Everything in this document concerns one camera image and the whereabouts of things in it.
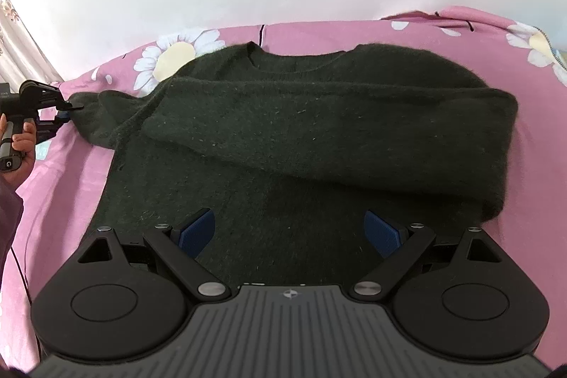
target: dark green sweater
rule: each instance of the dark green sweater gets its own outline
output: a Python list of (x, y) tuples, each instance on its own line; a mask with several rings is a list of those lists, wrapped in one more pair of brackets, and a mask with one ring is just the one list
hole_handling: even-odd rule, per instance
[(91, 143), (115, 149), (91, 229), (175, 225), (201, 207), (199, 261), (231, 286), (351, 284), (378, 262), (366, 210), (458, 235), (504, 203), (517, 104), (431, 52), (358, 46), (280, 57), (233, 46), (145, 98), (73, 95)]

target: finger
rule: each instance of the finger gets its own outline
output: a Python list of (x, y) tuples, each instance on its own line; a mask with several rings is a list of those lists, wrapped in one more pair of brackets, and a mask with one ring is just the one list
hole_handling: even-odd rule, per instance
[(24, 122), (24, 133), (36, 135), (38, 129), (35, 126), (35, 122)]
[(35, 143), (36, 137), (32, 134), (15, 134), (12, 137), (12, 141), (33, 141)]
[(26, 153), (26, 154), (31, 153), (31, 152), (35, 152), (35, 143), (33, 143), (33, 141), (29, 141), (29, 140), (14, 141), (12, 143), (12, 147), (16, 151), (20, 151), (20, 152), (23, 152), (23, 153)]
[(0, 135), (4, 135), (7, 126), (8, 121), (6, 120), (6, 115), (2, 114), (2, 117), (0, 117)]

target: white curtain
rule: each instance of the white curtain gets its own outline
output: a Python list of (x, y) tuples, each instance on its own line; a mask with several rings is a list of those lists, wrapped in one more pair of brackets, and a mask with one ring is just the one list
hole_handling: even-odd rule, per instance
[(0, 80), (17, 92), (26, 79), (62, 81), (32, 39), (10, 0), (0, 0)]

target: zipper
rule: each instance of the zipper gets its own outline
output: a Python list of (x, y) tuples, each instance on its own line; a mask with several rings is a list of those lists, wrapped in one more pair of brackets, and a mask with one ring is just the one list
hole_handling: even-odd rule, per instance
[(561, 66), (567, 72), (567, 64), (565, 64), (565, 60), (563, 59), (562, 55), (558, 55), (556, 53), (557, 49), (555, 49), (554, 46), (551, 45), (551, 41), (549, 40), (547, 34), (545, 34), (545, 32), (543, 32), (537, 26), (534, 26), (534, 28), (537, 29), (542, 34), (543, 37), (545, 37), (545, 40), (547, 41), (547, 46), (549, 47), (551, 54), (554, 56), (555, 61), (558, 62), (559, 66)]

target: silver screw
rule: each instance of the silver screw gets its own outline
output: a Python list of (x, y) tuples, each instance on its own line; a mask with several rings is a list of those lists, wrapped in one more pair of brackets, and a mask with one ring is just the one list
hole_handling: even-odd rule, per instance
[(220, 282), (205, 282), (197, 290), (203, 296), (219, 296), (226, 292), (226, 287)]
[(374, 295), (378, 295), (378, 293), (382, 291), (382, 286), (376, 282), (363, 281), (363, 282), (358, 282), (354, 286), (354, 291), (358, 293), (358, 295), (374, 296)]

